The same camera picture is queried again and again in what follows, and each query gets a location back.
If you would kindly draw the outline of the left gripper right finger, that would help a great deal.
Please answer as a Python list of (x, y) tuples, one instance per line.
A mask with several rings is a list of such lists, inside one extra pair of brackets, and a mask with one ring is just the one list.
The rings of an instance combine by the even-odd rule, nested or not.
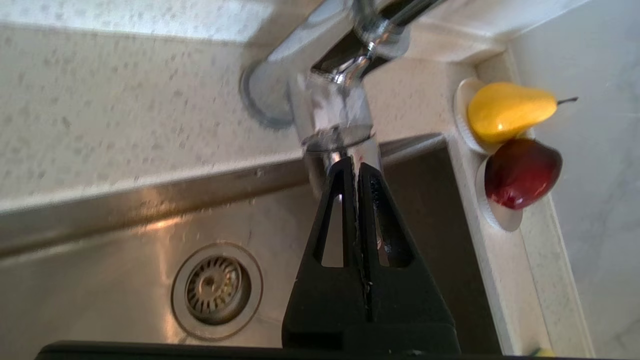
[(363, 163), (358, 230), (365, 286), (365, 339), (384, 353), (460, 354), (455, 321), (386, 180)]

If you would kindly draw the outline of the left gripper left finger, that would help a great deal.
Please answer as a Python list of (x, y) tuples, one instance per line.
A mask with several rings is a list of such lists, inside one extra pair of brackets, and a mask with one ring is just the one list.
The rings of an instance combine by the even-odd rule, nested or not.
[[(338, 196), (343, 265), (332, 268), (322, 260)], [(366, 321), (365, 298), (354, 162), (346, 157), (330, 167), (325, 180), (282, 321), (282, 346), (342, 350), (346, 331)]]

